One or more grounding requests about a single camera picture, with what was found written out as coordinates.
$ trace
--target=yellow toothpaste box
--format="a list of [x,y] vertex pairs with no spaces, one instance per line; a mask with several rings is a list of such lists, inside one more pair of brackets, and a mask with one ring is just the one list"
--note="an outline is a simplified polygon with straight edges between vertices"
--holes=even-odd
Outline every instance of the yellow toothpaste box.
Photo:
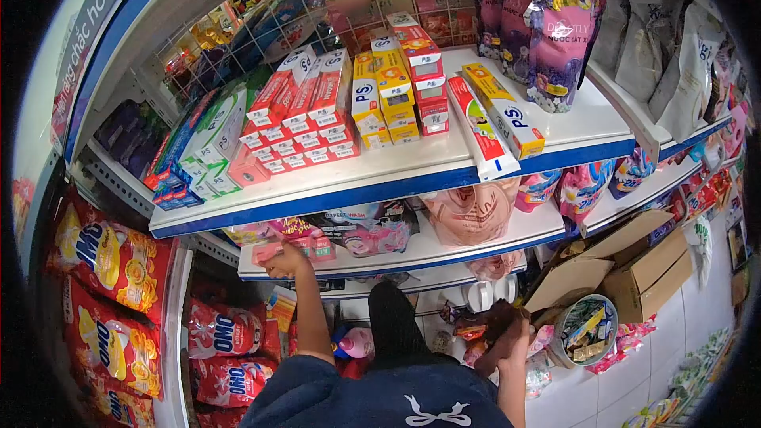
[[544,136],[515,99],[481,63],[463,65],[463,78],[489,113],[497,132],[517,159],[535,157],[544,150]]

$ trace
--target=cardboard box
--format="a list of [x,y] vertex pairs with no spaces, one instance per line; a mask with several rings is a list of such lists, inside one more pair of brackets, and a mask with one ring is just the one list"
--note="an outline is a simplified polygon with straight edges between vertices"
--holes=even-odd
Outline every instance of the cardboard box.
[[[538,287],[530,289],[533,292],[528,297],[526,309],[535,312],[550,306],[568,305],[593,293],[616,264],[616,253],[647,237],[648,233],[665,224],[671,217],[671,213],[663,210],[648,210],[621,225],[584,252],[563,261],[554,258],[543,270],[546,276]],[[620,311],[619,321],[624,322]]]
[[619,323],[644,322],[658,312],[692,274],[681,228],[603,280],[602,293],[618,311]]
[[494,75],[480,63],[463,65],[468,81],[491,121],[517,159],[535,157],[544,150],[544,136],[524,115],[515,99]]

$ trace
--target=toothpaste tube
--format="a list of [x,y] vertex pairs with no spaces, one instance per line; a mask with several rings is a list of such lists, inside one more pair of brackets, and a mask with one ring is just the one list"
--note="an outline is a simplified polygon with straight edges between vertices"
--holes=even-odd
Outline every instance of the toothpaste tube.
[[497,138],[497,133],[486,117],[486,110],[473,96],[460,73],[448,77],[447,93],[463,126],[468,149],[476,161],[481,182],[519,171],[520,164],[507,146]]
[[463,65],[463,78],[468,81],[479,101],[489,113],[491,122],[500,131],[518,159],[535,157],[544,149],[544,136],[500,82],[481,63]]

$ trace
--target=purple detergent pouch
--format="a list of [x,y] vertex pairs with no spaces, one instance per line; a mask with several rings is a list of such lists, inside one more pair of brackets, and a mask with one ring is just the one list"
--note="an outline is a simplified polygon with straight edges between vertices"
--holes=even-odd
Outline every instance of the purple detergent pouch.
[[524,13],[532,30],[528,101],[548,113],[571,110],[594,32],[595,0],[532,0]]
[[501,0],[473,0],[478,22],[478,55],[499,60]]
[[608,189],[618,200],[639,187],[653,172],[655,172],[653,161],[641,147],[636,147],[631,156],[616,161],[616,170],[610,179]]
[[501,0],[501,2],[499,59],[502,74],[522,85],[527,85],[531,29],[526,25],[523,15],[531,0]]

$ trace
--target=pink detergent bag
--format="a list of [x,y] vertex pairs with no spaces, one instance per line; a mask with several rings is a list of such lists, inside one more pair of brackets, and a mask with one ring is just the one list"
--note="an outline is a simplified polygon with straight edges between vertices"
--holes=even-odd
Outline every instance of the pink detergent bag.
[[531,0],[501,0],[501,2],[499,58],[502,74],[513,81],[527,85],[531,28],[526,25],[523,15]]
[[421,195],[442,245],[471,246],[508,230],[518,195],[518,177]]
[[615,163],[615,159],[608,159],[567,170],[555,194],[560,214],[580,224],[610,183]]
[[518,187],[518,198],[515,200],[515,208],[530,214],[533,209],[547,202],[553,195],[562,174],[563,170],[558,168],[522,177]]
[[592,40],[595,0],[533,0],[524,18],[532,30],[528,101],[548,113],[571,110]]

